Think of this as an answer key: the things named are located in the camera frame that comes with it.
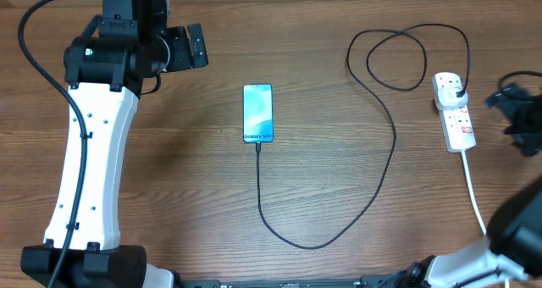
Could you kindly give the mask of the Samsung Galaxy smartphone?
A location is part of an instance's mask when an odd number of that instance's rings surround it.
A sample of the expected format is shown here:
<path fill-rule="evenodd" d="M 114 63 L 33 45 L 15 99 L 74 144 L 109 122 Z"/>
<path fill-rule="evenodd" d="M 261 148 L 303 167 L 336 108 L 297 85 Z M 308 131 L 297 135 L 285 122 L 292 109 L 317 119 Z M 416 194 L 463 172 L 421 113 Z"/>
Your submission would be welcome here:
<path fill-rule="evenodd" d="M 247 84 L 242 88 L 243 141 L 245 143 L 274 140 L 273 87 L 270 84 Z"/>

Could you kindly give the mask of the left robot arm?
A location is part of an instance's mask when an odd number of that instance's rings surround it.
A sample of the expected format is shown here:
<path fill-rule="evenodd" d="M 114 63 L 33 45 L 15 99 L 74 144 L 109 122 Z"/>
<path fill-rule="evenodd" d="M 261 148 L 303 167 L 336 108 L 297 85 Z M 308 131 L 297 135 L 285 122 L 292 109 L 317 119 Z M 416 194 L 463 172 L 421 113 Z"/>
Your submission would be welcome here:
<path fill-rule="evenodd" d="M 199 24 L 170 27 L 169 0 L 102 0 L 102 12 L 64 52 L 69 134 L 58 199 L 43 241 L 21 270 L 46 287 L 179 287 L 180 275 L 124 245 L 119 184 L 146 79 L 205 67 Z"/>

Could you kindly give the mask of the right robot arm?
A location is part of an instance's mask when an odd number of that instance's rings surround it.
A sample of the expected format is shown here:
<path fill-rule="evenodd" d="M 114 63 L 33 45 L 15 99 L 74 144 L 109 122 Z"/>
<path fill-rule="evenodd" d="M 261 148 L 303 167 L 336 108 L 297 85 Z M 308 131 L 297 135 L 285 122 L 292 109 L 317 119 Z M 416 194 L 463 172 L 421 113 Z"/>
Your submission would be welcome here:
<path fill-rule="evenodd" d="M 485 287 L 541 276 L 541 179 L 503 202 L 487 235 L 463 249 L 430 256 L 381 287 Z"/>

